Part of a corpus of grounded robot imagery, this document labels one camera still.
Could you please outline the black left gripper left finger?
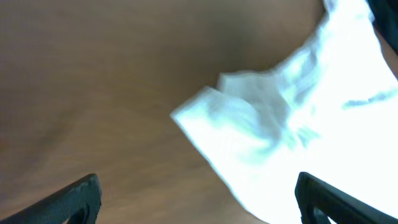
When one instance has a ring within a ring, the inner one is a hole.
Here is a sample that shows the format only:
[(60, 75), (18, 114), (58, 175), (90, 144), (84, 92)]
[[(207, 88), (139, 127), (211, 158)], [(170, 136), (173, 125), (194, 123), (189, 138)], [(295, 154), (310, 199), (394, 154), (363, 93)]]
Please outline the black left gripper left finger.
[(96, 174), (88, 174), (39, 202), (1, 220), (1, 224), (95, 224), (101, 207)]

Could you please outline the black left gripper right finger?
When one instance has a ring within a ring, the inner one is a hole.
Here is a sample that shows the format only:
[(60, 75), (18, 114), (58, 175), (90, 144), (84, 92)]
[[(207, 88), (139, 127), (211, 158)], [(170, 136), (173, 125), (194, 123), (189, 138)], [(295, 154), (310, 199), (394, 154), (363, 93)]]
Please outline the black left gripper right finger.
[(303, 224), (397, 224), (397, 219), (308, 172), (298, 175), (295, 197)]

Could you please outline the white polo shirt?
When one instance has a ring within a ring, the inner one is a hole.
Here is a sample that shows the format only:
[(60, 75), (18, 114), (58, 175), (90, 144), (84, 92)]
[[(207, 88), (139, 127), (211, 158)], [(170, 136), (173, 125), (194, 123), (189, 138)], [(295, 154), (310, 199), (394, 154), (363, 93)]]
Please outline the white polo shirt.
[(308, 172), (397, 216), (397, 80), (366, 1), (325, 1), (316, 31), (265, 72), (223, 73), (171, 114), (237, 201), (299, 223)]

